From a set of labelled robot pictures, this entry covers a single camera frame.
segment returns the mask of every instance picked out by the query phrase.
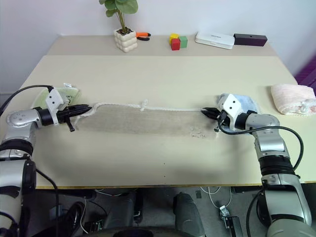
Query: green block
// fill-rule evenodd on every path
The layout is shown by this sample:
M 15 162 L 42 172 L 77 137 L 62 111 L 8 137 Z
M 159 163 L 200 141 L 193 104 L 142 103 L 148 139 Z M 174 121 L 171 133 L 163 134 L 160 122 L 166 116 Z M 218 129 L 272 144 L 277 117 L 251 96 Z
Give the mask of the green block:
M 180 48 L 186 48 L 188 45 L 188 38 L 186 36 L 180 36 Z

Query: white box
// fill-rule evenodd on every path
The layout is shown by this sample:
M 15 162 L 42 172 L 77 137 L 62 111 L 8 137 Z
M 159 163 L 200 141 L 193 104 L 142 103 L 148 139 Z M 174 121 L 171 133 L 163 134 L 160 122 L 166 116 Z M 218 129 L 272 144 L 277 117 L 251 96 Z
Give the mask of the white box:
M 233 36 L 223 35 L 219 33 L 200 33 L 196 35 L 196 42 L 203 43 L 210 46 L 232 49 L 235 43 Z

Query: red block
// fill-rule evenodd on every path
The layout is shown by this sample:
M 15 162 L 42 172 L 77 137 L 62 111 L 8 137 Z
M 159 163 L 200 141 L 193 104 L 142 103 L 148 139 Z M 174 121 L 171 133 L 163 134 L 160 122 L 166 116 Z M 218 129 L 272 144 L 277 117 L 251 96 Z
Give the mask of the red block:
M 171 40 L 171 49 L 179 50 L 180 49 L 180 39 L 172 39 Z

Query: orange scissors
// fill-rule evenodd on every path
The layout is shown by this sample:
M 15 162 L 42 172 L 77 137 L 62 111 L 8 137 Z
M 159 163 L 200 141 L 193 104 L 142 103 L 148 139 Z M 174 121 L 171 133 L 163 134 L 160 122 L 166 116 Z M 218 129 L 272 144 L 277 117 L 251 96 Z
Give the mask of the orange scissors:
M 148 41 L 148 40 L 150 40 L 150 38 L 148 36 L 151 36 L 151 34 L 147 33 L 147 32 L 136 32 L 136 38 L 138 40 Z

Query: yellow block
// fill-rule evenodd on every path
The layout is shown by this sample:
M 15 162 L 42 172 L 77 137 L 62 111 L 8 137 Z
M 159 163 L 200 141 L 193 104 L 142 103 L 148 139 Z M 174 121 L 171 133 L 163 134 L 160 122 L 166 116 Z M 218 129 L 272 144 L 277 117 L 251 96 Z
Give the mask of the yellow block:
M 172 33 L 172 34 L 170 35 L 170 38 L 169 38 L 169 44 L 171 44 L 171 41 L 172 41 L 173 39 L 177 39 L 177 38 L 179 38 L 179 35 L 176 34 L 176 33 Z

